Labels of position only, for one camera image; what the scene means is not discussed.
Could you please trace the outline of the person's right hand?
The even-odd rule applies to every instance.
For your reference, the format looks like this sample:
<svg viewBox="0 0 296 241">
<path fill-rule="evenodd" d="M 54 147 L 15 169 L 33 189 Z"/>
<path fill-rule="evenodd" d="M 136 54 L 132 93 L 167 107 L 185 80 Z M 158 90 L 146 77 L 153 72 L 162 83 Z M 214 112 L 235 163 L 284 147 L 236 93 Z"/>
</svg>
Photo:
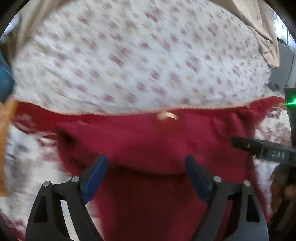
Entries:
<svg viewBox="0 0 296 241">
<path fill-rule="evenodd" d="M 295 166 L 279 164 L 270 176 L 271 210 L 275 214 L 286 198 L 295 201 Z"/>
</svg>

